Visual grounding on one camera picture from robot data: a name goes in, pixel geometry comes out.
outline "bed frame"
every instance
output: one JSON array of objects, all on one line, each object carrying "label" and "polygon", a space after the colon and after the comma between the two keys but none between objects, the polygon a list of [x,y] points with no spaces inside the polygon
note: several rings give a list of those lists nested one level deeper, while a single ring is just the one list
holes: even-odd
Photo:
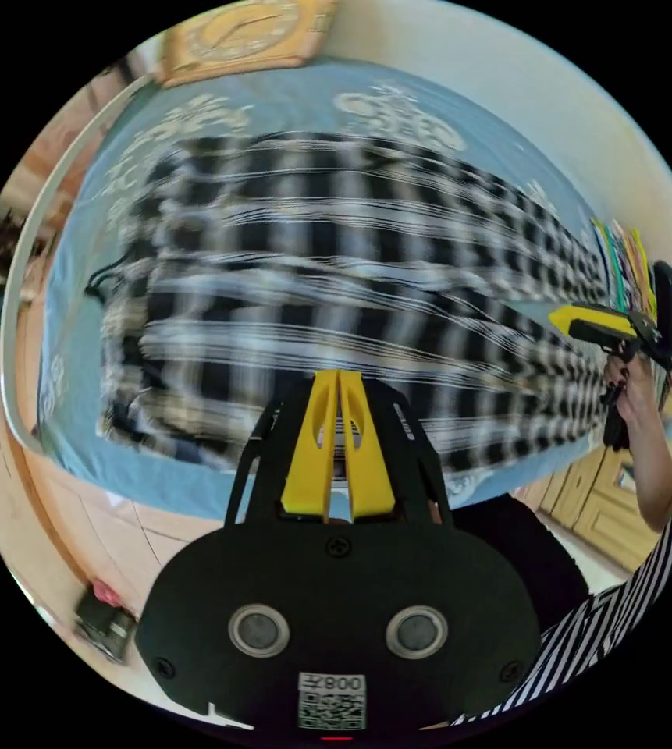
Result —
[{"label": "bed frame", "polygon": [[18,443],[33,453],[44,455],[38,438],[29,432],[23,423],[16,396],[16,332],[18,329],[18,310],[21,304],[21,288],[26,265],[34,248],[39,228],[57,193],[60,183],[81,150],[99,129],[110,119],[116,117],[127,102],[143,86],[151,81],[151,76],[142,76],[120,91],[91,121],[78,133],[76,139],[68,146],[52,173],[47,178],[38,194],[34,206],[23,224],[16,251],[10,266],[8,282],[2,301],[2,320],[0,324],[0,393],[5,419],[10,431]]}]

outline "black and white striped sleeve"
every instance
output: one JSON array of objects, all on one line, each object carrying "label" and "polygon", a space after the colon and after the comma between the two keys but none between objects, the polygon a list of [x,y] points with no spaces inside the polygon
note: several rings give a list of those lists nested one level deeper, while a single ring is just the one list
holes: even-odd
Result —
[{"label": "black and white striped sleeve", "polygon": [[591,596],[542,635],[542,648],[526,680],[502,704],[454,725],[517,708],[583,673],[608,655],[657,600],[672,575],[672,519],[656,547],[626,583]]}]

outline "qr code label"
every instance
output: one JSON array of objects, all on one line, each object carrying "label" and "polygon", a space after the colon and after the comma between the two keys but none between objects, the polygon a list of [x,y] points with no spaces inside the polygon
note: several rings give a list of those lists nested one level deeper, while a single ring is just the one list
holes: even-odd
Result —
[{"label": "qr code label", "polygon": [[301,673],[299,727],[354,731],[367,727],[367,685],[357,674]]}]

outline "black and white checkered blanket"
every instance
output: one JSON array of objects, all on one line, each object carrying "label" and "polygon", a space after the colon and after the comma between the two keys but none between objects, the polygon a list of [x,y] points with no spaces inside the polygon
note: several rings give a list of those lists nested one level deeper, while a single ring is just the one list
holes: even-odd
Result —
[{"label": "black and white checkered blanket", "polygon": [[377,138],[175,144],[121,234],[102,324],[108,439],[234,468],[319,369],[402,390],[449,472],[575,440],[601,368],[500,300],[605,303],[600,260],[488,172]]}]

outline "person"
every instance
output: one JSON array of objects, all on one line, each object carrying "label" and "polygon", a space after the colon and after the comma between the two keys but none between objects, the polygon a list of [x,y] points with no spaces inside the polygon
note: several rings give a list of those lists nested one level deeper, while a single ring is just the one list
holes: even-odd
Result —
[{"label": "person", "polygon": [[[630,437],[638,508],[656,533],[672,517],[672,457],[656,403],[649,361],[626,364],[609,357],[606,385],[622,385],[617,410]],[[436,521],[439,513],[432,509]],[[589,596],[575,561],[535,513],[509,494],[453,511],[455,526],[491,545],[507,558],[525,582],[541,631],[562,620]]]},{"label": "person", "polygon": [[623,386],[616,406],[629,433],[639,512],[661,535],[627,582],[590,595],[574,560],[523,502],[502,495],[454,510],[457,527],[489,543],[517,569],[542,632],[538,660],[523,682],[494,710],[452,721],[458,738],[527,712],[606,657],[638,625],[672,575],[672,457],[650,363],[640,356],[627,364],[609,357],[604,380]]}]

